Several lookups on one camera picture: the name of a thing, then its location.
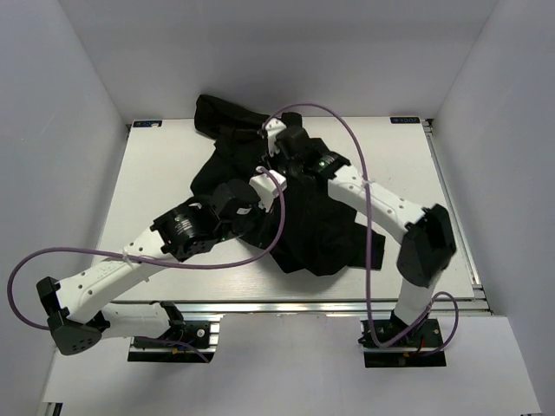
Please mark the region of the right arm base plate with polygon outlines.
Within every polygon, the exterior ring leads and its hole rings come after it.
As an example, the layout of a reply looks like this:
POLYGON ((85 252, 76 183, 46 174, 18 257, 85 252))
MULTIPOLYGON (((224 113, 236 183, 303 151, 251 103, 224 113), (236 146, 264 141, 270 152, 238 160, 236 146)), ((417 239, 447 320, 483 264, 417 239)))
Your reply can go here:
POLYGON ((388 348, 379 348, 371 339, 369 322, 361 321, 362 346, 366 368, 424 368, 445 367, 447 360, 443 351, 433 353, 443 344, 437 319, 427 319, 418 329, 406 335, 388 348))

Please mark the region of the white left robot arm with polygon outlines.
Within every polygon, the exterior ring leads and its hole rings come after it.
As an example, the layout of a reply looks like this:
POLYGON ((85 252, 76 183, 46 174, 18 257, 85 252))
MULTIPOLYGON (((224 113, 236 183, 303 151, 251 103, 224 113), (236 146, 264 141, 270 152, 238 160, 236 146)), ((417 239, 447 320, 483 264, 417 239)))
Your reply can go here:
POLYGON ((103 339, 128 336, 166 346, 192 341, 174 303, 118 305, 114 299, 159 273, 163 263, 181 265, 252 231, 277 196, 264 174, 247 182, 232 179, 213 194, 190 197, 157 217, 115 258, 105 257, 61 281, 43 278, 36 288, 58 350, 74 355, 103 339))

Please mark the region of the black zip jacket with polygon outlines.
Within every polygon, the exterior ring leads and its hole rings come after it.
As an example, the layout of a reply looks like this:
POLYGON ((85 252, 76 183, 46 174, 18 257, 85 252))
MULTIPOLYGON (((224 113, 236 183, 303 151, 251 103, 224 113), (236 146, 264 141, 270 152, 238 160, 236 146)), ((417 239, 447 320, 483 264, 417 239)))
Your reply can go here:
POLYGON ((329 198, 300 166, 280 155, 264 156, 268 146, 258 132, 267 118, 212 95, 197 98, 195 129, 215 141, 215 150, 193 179, 193 194, 210 195, 231 179, 248 180, 266 165, 287 179, 286 206, 263 215, 242 241, 264 249, 277 237, 271 255, 285 273, 330 276, 344 267, 365 267, 367 228, 356 222, 356 211, 329 198))

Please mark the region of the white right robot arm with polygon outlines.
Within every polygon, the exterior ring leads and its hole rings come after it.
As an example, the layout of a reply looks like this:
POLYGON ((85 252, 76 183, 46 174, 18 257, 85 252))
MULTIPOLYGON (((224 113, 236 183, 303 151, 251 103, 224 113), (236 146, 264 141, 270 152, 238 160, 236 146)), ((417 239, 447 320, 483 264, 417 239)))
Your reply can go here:
POLYGON ((264 132, 269 154, 288 180, 305 180, 325 197, 365 215, 400 245, 396 268, 402 286, 391 313, 391 333, 404 346, 414 344, 423 334, 421 321, 428 316, 435 286, 456 253, 447 209, 418 205, 366 180, 348 159, 310 138, 302 127, 272 118, 264 132))

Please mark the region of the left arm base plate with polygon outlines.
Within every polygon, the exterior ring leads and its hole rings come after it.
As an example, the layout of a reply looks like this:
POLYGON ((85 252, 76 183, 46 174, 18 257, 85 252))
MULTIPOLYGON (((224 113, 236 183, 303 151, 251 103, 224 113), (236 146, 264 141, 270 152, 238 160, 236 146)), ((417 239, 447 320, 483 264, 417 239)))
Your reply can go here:
POLYGON ((141 363, 208 364, 219 342, 222 315, 185 314, 185 322, 162 335, 159 341, 131 340, 127 361, 141 363))

